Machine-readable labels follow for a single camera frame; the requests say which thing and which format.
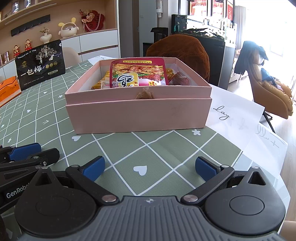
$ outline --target blue rubber pad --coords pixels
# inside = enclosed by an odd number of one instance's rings
[[[105,170],[105,159],[104,157],[101,157],[95,162],[93,162],[90,166],[85,167],[82,174],[94,182],[104,172],[104,170]]]
[[[21,161],[27,159],[28,156],[41,152],[39,143],[33,143],[25,146],[13,148],[9,158],[11,161]]]
[[[200,158],[196,158],[195,170],[198,175],[200,175],[203,180],[208,181],[215,175],[217,175],[217,170],[212,168],[208,163],[204,162]]]

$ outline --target shelf light strip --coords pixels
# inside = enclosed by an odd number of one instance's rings
[[[56,5],[56,3],[50,4],[50,5],[46,5],[46,6],[43,6],[43,7],[40,7],[40,8],[34,9],[34,10],[32,10],[32,11],[26,12],[25,14],[22,14],[21,16],[18,16],[18,17],[16,17],[16,18],[14,18],[14,19],[8,21],[7,23],[5,23],[5,25],[10,24],[10,23],[12,23],[13,21],[16,21],[16,20],[18,20],[19,18],[22,18],[22,17],[24,17],[24,16],[26,16],[26,15],[28,15],[28,14],[31,14],[31,13],[36,12],[36,11],[39,11],[39,10],[44,9],[44,8],[51,7],[51,6],[53,6],[53,5]]]

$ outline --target tree illustration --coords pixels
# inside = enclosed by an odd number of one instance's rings
[[[45,58],[48,57],[48,51],[50,48],[47,45],[44,45],[44,47],[41,49],[41,51],[45,54]]]
[[[45,57],[44,52],[40,51],[37,55],[36,55],[36,59],[40,61],[40,63],[42,63],[42,59]]]
[[[57,51],[54,50],[53,48],[49,48],[49,50],[47,51],[48,56],[50,56],[49,60],[53,60],[54,59],[54,54],[56,54]]]

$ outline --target white vase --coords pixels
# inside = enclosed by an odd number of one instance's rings
[[[51,38],[52,38],[51,34],[44,33],[44,36],[40,37],[40,41],[43,42],[44,44],[47,44],[49,43]]]

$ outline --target blue gripper pad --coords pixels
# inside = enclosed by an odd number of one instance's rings
[[[25,146],[13,148],[11,154],[9,154],[10,160],[21,161],[27,159],[28,156],[41,152],[41,146],[39,143],[33,143]]]
[[[105,170],[105,159],[102,156],[98,156],[80,167],[79,170],[83,176],[94,182]]]
[[[200,156],[195,160],[195,171],[205,181],[210,180],[212,177],[218,174],[217,169],[210,165],[210,163],[208,162],[203,160],[203,158]]]

